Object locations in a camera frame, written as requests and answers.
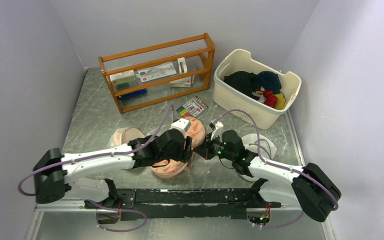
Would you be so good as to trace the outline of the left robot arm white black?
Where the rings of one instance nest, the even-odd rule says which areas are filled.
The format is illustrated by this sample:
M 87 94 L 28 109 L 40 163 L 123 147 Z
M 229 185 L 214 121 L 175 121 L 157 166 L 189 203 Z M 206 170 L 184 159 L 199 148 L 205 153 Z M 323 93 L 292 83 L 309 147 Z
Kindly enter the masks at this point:
M 192 141 L 180 130 L 169 129 L 155 138 L 137 138 L 117 147 L 86 153 L 62 154 L 59 148 L 51 148 L 33 167 L 35 201 L 49 204 L 68 197 L 92 200 L 112 208 L 119 200 L 113 182 L 94 182 L 87 176 L 151 167 L 163 160 L 187 163 L 192 156 Z

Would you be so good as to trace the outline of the pink floral mesh laundry bag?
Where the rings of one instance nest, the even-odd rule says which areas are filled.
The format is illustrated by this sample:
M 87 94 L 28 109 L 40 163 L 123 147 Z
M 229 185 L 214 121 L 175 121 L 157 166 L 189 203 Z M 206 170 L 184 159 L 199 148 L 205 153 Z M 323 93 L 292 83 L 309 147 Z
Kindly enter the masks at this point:
M 205 128 L 200 120 L 192 116 L 186 116 L 183 119 L 190 122 L 190 127 L 186 131 L 186 136 L 192 138 L 192 149 L 198 147 L 205 139 Z M 165 159 L 155 163 L 149 168 L 159 178 L 169 179 L 179 175 L 183 171 L 188 171 L 192 168 L 196 154 L 193 153 L 187 163 L 176 161 L 173 159 Z

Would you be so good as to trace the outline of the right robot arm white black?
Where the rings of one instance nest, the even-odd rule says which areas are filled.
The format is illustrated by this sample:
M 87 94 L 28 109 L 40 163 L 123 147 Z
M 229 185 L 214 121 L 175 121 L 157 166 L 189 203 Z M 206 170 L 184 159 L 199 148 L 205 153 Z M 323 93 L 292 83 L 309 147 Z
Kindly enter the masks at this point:
M 227 130 L 217 137 L 209 133 L 193 151 L 206 160 L 229 160 L 240 176 L 255 181 L 256 190 L 249 197 L 255 207 L 267 202 L 299 207 L 311 219 L 324 222 L 338 208 L 342 196 L 339 188 L 315 163 L 288 165 L 259 155 L 267 154 L 272 147 L 262 135 L 239 137 L 234 130 Z

